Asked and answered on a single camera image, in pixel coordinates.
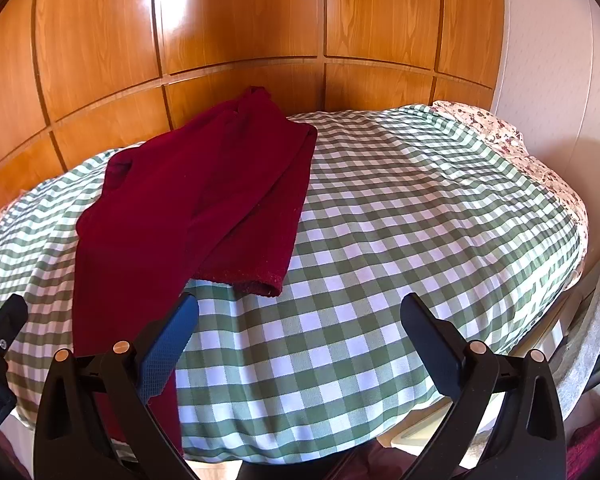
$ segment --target red knit garment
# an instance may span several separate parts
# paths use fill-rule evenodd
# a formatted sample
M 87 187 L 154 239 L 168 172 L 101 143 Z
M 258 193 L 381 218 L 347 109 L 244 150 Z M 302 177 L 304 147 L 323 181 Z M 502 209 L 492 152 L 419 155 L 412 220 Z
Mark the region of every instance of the red knit garment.
M 600 417 L 571 435 L 567 446 L 567 480 L 576 480 L 600 452 Z
M 163 317 L 189 278 L 277 296 L 317 137 L 263 88 L 114 155 L 101 197 L 78 219 L 74 352 L 106 352 Z M 149 406 L 182 450 L 172 374 Z M 125 441 L 108 403 L 107 432 Z

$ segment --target wood grain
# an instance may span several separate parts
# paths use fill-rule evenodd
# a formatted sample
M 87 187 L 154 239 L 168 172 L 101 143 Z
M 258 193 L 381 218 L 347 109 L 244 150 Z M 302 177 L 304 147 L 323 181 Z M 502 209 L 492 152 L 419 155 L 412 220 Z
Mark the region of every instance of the wood grain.
M 168 73 L 318 54 L 318 0 L 156 0 Z
M 52 120 L 158 77 L 151 0 L 38 0 L 36 45 Z
M 49 134 L 38 134 L 0 162 L 0 208 L 21 191 L 62 173 Z
M 31 50 L 33 0 L 9 0 L 0 13 L 0 160 L 45 127 Z
M 287 114 L 317 110 L 320 69 L 311 63 L 234 68 L 166 87 L 171 119 L 182 126 L 207 108 L 238 97 L 249 86 L 264 86 Z
M 493 89 L 485 88 L 474 83 L 451 81 L 438 78 L 436 90 L 433 94 L 434 101 L 455 101 L 472 106 L 479 106 L 485 110 L 491 108 Z
M 384 110 L 427 103 L 433 77 L 377 66 L 328 64 L 327 111 Z
M 433 68 L 440 0 L 328 0 L 328 56 Z
M 494 88 L 503 27 L 504 0 L 445 0 L 440 72 Z
M 169 131 L 161 88 L 132 94 L 54 127 L 67 168 L 110 148 L 129 146 Z

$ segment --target bed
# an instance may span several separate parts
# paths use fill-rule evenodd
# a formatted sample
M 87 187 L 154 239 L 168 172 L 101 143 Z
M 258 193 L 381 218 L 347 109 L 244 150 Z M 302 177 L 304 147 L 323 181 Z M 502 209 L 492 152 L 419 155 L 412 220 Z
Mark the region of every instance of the bed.
M 176 368 L 190 460 L 300 462 L 378 436 L 440 398 L 400 326 L 404 295 L 506 352 L 582 272 L 582 201 L 487 111 L 435 102 L 292 120 L 318 141 L 282 294 L 186 286 L 200 304 Z M 0 213 L 0 305 L 18 293 L 30 306 L 8 354 L 30 425 L 52 356 L 72 345 L 75 222 L 116 151 Z

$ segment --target gray cloth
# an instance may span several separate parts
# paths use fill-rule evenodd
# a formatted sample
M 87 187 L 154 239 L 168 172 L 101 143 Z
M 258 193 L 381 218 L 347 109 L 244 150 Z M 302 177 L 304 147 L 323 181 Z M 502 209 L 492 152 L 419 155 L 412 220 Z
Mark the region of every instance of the gray cloth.
M 600 354 L 600 277 L 591 303 L 549 361 L 565 419 L 578 402 Z

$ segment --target metal screw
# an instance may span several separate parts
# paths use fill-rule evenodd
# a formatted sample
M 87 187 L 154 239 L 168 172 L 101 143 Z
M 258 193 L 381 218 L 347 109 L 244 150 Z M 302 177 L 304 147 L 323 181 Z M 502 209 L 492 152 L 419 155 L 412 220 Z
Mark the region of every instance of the metal screw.
M 487 352 L 487 345 L 482 341 L 471 341 L 469 348 L 474 354 L 485 354 Z
M 66 348 L 63 348 L 62 350 L 58 350 L 56 352 L 56 361 L 58 361 L 59 363 L 61 363 L 68 357 L 69 357 L 69 351 Z
M 130 348 L 130 344 L 128 341 L 118 341 L 115 345 L 113 345 L 113 351 L 116 354 L 123 354 Z
M 531 351 L 531 358 L 536 362 L 536 363 L 541 363 L 542 361 L 544 361 L 544 354 L 536 349 L 533 349 Z

